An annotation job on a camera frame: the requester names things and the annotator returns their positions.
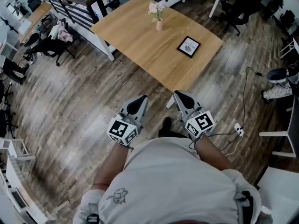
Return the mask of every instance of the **white t-shirt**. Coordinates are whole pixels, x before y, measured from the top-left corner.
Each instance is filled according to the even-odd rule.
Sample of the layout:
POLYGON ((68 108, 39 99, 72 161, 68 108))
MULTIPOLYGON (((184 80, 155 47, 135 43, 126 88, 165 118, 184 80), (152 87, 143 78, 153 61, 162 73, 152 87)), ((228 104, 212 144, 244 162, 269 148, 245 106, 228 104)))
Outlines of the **white t-shirt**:
POLYGON ((253 196, 255 223, 261 209, 258 191, 238 171, 221 172, 200 161, 189 144, 187 138, 142 143, 106 192, 90 190, 83 195, 73 223, 85 223, 95 206, 105 224, 168 224, 180 220, 237 224, 237 190, 248 190, 253 196))
POLYGON ((0 55, 0 68, 3 68, 4 62, 5 62, 6 57, 3 55, 0 55))

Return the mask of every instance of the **shirt sleeve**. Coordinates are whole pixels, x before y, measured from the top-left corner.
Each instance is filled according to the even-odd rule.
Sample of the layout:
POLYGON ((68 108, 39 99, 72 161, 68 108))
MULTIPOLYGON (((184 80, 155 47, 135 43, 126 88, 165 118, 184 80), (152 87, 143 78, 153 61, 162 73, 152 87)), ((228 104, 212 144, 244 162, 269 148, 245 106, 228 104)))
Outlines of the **shirt sleeve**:
POLYGON ((251 194, 251 196, 253 197, 253 214, 251 223, 256 223, 258 215, 260 214, 262 209, 262 200, 257 189, 251 184, 249 184, 244 179, 243 175, 237 170, 226 169, 223 170, 222 173, 224 173, 232 180, 238 192, 248 191, 251 194))
POLYGON ((90 214, 97 214, 98 205, 104 193, 100 189, 93 189, 86 192, 82 196, 81 204, 73 218, 73 224, 85 224, 90 214))

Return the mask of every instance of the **black picture frame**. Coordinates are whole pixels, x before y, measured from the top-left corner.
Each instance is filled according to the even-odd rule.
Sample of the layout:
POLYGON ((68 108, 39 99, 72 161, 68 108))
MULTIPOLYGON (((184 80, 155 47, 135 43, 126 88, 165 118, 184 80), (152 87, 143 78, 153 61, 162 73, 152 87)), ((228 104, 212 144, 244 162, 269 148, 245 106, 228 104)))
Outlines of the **black picture frame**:
POLYGON ((198 41, 192 39, 191 37, 189 36, 186 36, 185 39, 179 44, 177 50, 179 50, 180 52, 182 52, 183 54, 185 54, 186 56, 192 58, 194 56, 194 54, 197 52, 198 48, 201 46, 201 43, 199 43, 198 41), (198 47, 194 50, 194 52, 192 53, 192 55, 189 55, 187 52, 183 51, 180 49, 180 47, 183 45, 183 43, 186 41, 186 39, 189 38, 190 40, 194 41, 195 43, 198 44, 198 47))

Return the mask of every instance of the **picture frame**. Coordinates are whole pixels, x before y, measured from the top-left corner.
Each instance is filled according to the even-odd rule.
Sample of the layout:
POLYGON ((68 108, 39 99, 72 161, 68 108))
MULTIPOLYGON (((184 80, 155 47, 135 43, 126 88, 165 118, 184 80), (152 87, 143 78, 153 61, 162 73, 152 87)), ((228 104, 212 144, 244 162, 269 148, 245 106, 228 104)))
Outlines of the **picture frame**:
POLYGON ((192 39, 189 36, 186 36, 186 38, 180 43, 177 50, 185 54, 186 56, 192 58, 198 48, 200 47, 200 43, 196 40, 192 39))

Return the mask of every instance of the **white marker cube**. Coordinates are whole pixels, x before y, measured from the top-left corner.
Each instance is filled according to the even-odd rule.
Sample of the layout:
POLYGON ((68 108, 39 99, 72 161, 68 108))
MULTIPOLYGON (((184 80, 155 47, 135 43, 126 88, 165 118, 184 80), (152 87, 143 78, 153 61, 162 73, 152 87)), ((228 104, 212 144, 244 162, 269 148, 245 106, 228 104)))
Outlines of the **white marker cube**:
POLYGON ((115 142, 129 146, 132 139, 139 133, 137 126, 126 123, 120 119, 112 118, 107 129, 107 134, 115 142))
POLYGON ((215 126, 215 122, 209 111, 199 114, 198 116, 187 120, 185 129, 193 137, 198 138, 205 133, 211 131, 215 126))

